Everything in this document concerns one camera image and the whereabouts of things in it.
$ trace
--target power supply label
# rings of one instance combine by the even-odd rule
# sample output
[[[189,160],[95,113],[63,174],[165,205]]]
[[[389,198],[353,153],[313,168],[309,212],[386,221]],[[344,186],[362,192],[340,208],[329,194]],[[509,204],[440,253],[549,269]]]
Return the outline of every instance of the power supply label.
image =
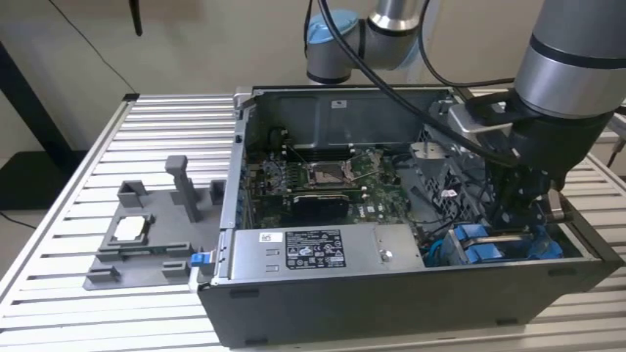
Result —
[[[286,231],[284,233],[286,267],[294,269],[344,268],[338,230]]]

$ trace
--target beige wall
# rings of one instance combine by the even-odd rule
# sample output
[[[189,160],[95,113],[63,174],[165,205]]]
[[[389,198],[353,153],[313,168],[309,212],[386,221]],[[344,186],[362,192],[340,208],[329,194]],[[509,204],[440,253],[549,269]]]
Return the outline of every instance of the beige wall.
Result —
[[[451,81],[512,77],[543,0],[433,0],[439,6],[427,40],[428,58]],[[433,83],[425,70],[419,81]]]
[[[55,0],[108,62],[144,94],[306,84],[305,0],[144,0],[136,37],[126,0]],[[374,0],[332,0],[368,13]],[[73,147],[87,148],[128,89],[46,0],[0,1],[0,40]],[[404,82],[404,73],[385,73]],[[356,83],[365,80],[356,73]],[[0,157],[35,149],[0,100]]]

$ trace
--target wire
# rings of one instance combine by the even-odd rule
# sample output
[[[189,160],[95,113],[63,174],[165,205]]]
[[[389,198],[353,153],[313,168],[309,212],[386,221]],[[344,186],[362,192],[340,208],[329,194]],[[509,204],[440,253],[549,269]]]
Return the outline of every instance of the wire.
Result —
[[[413,221],[413,223],[417,225],[428,225],[428,224],[436,224],[437,222],[441,222],[447,219],[449,219],[449,216],[445,216],[443,219],[432,220],[432,221]]]
[[[608,167],[608,168],[612,166],[612,163],[615,162],[616,153],[617,152],[609,153],[608,162],[605,163],[605,167]]]
[[[428,8],[429,0],[423,2],[421,6],[421,13],[419,14],[419,27],[417,27],[417,46],[419,46],[419,55],[421,56],[423,64],[427,66],[429,74],[437,79],[440,83],[447,86],[456,87],[456,88],[472,88],[472,87],[484,87],[484,86],[493,86],[496,84],[509,84],[513,82],[513,78],[501,78],[493,79],[491,81],[479,81],[479,82],[468,82],[468,83],[457,83],[451,82],[445,78],[440,76],[436,70],[429,63],[427,51],[423,45],[423,20],[427,16],[427,8]]]
[[[616,154],[624,149],[624,145],[626,145],[626,139],[623,138],[619,138],[616,142],[612,144],[612,153],[609,154],[608,163],[605,163],[605,167],[609,168],[612,166],[612,163],[615,162]]]
[[[310,23],[310,7],[313,6],[313,0],[309,0],[309,5],[305,8],[305,15],[304,15],[304,29],[301,31],[302,33],[302,41],[304,41],[304,57],[305,51],[309,48],[309,23]]]
[[[380,89],[380,91],[389,97],[389,99],[398,105],[404,110],[412,113],[427,125],[429,125],[443,136],[449,138],[459,146],[464,147],[468,151],[477,154],[484,159],[489,160],[492,163],[512,167],[517,164],[517,159],[508,156],[501,155],[499,153],[492,152],[491,150],[485,149],[483,146],[472,143],[468,139],[465,139],[460,134],[457,134],[452,129],[441,123],[437,119],[431,117],[424,111],[419,110],[389,87],[389,85],[380,79],[380,77],[374,74],[370,68],[366,66],[364,61],[353,52],[352,48],[349,47],[348,43],[342,39],[341,34],[336,28],[334,22],[332,21],[330,17],[330,10],[328,9],[328,5],[325,0],[317,0],[317,4],[320,5],[321,16],[324,17],[324,21],[330,31],[332,37],[338,44],[345,55],[352,60],[353,64],[358,67],[360,72],[362,72],[364,76],[372,82],[372,84]]]
[[[82,39],[85,40],[86,44],[89,44],[90,48],[93,49],[93,51],[95,52],[95,55],[99,57],[99,60],[102,61],[102,63],[108,66],[108,68],[110,68],[110,71],[113,71],[113,73],[117,75],[117,77],[124,81],[124,83],[126,84],[129,90],[136,93],[137,91],[134,90],[133,86],[129,85],[126,79],[121,76],[121,74],[117,72],[117,70],[110,66],[110,64],[106,62],[106,60],[103,59],[103,57],[101,56],[99,54],[99,51],[95,49],[95,47],[93,46],[93,44],[90,43],[90,41],[86,39],[85,35],[82,34],[82,32],[79,31],[79,29],[74,26],[74,24],[69,21],[69,18],[66,17],[66,15],[63,14],[63,12],[59,10],[58,6],[54,4],[53,0],[47,0],[47,2],[51,4],[51,6],[54,7],[54,9],[57,9],[57,12],[59,13],[59,15],[62,16],[62,18],[65,19],[65,21],[69,23],[69,26],[75,30],[75,32],[79,34],[79,36],[82,37]]]
[[[436,229],[432,231],[425,232],[428,235],[433,235],[436,232],[441,231],[445,227],[452,225],[453,221],[460,217],[460,212],[455,215],[453,219],[445,222],[443,225],[440,225]]]
[[[1,216],[3,219],[6,219],[7,221],[10,221],[11,223],[14,223],[14,224],[18,224],[18,225],[21,225],[21,226],[25,226],[25,227],[27,227],[27,228],[30,228],[30,229],[33,229],[33,230],[37,229],[37,227],[34,227],[34,226],[26,224],[25,222],[21,222],[21,221],[17,221],[17,220],[14,220],[14,219],[10,219],[10,218],[6,216],[6,214],[3,214],[1,211],[0,211],[0,216]]]

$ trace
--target white sticker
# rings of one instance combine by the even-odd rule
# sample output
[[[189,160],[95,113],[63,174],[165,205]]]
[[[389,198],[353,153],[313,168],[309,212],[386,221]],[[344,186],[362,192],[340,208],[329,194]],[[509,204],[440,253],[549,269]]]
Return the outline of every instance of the white sticker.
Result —
[[[348,107],[346,100],[332,100],[330,101],[330,109],[344,109]]]
[[[444,189],[443,191],[440,191],[441,198],[452,198],[452,197],[456,197],[457,195],[459,194],[456,193],[453,189]]]
[[[281,232],[261,232],[257,234],[258,242],[282,242]]]

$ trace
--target aluminum extrusion table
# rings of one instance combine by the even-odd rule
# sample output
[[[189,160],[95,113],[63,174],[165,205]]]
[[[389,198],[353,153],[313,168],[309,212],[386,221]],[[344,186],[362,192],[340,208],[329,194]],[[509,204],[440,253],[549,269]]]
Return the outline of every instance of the aluminum extrusion table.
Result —
[[[124,102],[0,282],[0,351],[225,350],[188,285],[85,291],[122,180],[173,188],[162,171],[188,156],[196,186],[224,179],[232,95],[142,95]],[[563,191],[626,260],[626,185],[588,156]],[[626,349],[626,268],[563,296],[527,326],[384,337],[264,350],[604,351]]]

